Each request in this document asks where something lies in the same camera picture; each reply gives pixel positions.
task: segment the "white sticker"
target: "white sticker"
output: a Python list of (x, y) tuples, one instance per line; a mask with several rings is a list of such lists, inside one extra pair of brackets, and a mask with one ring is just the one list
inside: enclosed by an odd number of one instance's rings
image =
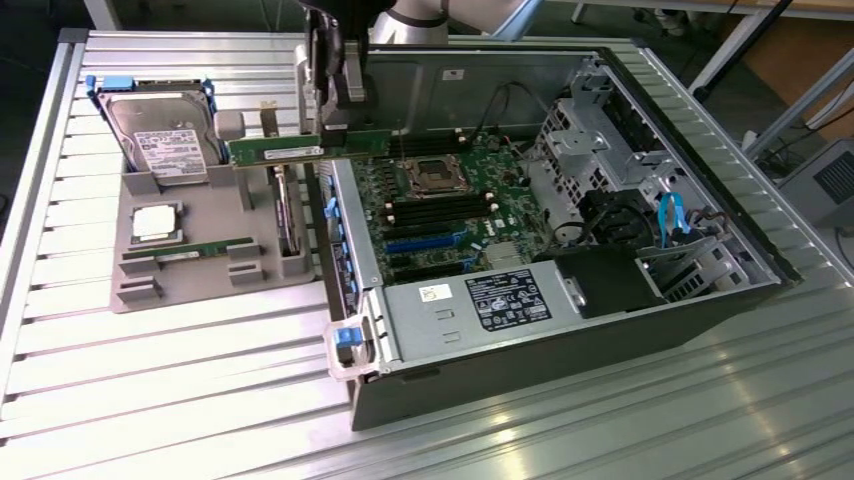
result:
[(441, 80), (461, 80), (465, 78), (465, 70), (443, 70), (441, 71)]
[(154, 177), (204, 173), (204, 157), (194, 130), (136, 132), (133, 137)]
[(160, 255), (156, 257), (158, 262), (174, 262), (177, 260), (189, 260), (190, 258), (200, 257), (198, 252), (172, 253), (170, 255)]
[(417, 292), (421, 294), (423, 303), (432, 302), (435, 300), (444, 300), (453, 296), (451, 294), (451, 286), (447, 283), (421, 287), (417, 289)]
[(281, 160), (282, 158), (296, 157), (316, 157), (317, 155), (322, 155), (322, 148), (317, 146), (281, 148), (278, 150), (266, 150), (264, 152), (264, 160)]

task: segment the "floor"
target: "floor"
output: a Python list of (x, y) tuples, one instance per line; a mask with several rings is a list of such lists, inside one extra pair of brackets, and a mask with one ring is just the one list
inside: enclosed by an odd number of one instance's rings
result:
[[(53, 3), (58, 6), (48, 11), (4, 6), (5, 2), (0, 0), (0, 91), (13, 92), (0, 96), (0, 194), (9, 199), (14, 195), (29, 144), (56, 34), (62, 26), (88, 26), (81, 0)], [(266, 30), (260, 8), (248, 15), (228, 10), (236, 9), (234, 4), (241, 3), (224, 2), (217, 10), (201, 8), (198, 2), (190, 1), (116, 2), (121, 21), (133, 30)], [(276, 2), (268, 1), (266, 4), (269, 24), (274, 28)], [(647, 13), (637, 21), (629, 8), (589, 6), (584, 24), (575, 25), (569, 22), (572, 8), (571, 4), (545, 3), (529, 34), (643, 39), (671, 70), (681, 73), (685, 83), (716, 48), (717, 42), (711, 33), (693, 31), (681, 38), (669, 38), (661, 34), (651, 15)], [(282, 4), (278, 30), (301, 30), (301, 14), (293, 2)], [(748, 129), (760, 131), (785, 109), (781, 100), (741, 65), (721, 81), (705, 107), (735, 139), (740, 139)], [(784, 136), (791, 138), (796, 134), (793, 131), (791, 136)], [(792, 147), (791, 155), (807, 157), (820, 144), (820, 140), (809, 139)], [(0, 229), (6, 212), (8, 206), (0, 212)]]

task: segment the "blue pcie slot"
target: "blue pcie slot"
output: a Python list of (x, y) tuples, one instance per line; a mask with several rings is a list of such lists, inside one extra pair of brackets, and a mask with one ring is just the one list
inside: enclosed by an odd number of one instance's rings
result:
[(407, 240), (404, 242), (386, 243), (385, 253), (409, 253), (433, 248), (453, 247), (459, 244), (464, 234), (465, 231), (461, 231), (451, 235), (441, 235), (440, 237), (425, 238), (423, 240)]

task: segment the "slotted metal surface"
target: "slotted metal surface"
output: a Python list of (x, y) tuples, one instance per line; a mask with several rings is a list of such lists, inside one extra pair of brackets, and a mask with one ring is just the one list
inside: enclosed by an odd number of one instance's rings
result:
[(250, 133), (268, 100), (288, 131), (297, 41), (117, 32), (60, 45), (0, 251), (0, 477), (850, 478), (850, 274), (623, 40), (531, 41), (607, 45), (625, 62), (807, 277), (761, 309), (683, 347), (358, 433), (325, 375), (318, 282), (105, 310), (121, 156), (84, 76), (208, 77)]

